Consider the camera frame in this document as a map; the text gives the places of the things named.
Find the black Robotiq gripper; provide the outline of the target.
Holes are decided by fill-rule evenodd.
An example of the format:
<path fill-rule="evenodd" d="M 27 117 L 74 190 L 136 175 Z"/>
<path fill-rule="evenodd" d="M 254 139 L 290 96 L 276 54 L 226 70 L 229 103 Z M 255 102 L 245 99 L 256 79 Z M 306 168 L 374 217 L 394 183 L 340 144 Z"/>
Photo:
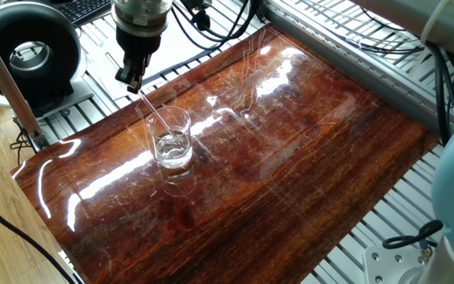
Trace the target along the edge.
<path fill-rule="evenodd" d="M 161 36 L 140 37 L 116 28 L 116 40 L 124 51 L 124 65 L 117 71 L 115 79 L 125 83 L 128 92 L 137 94 L 151 55 L 160 47 Z"/>

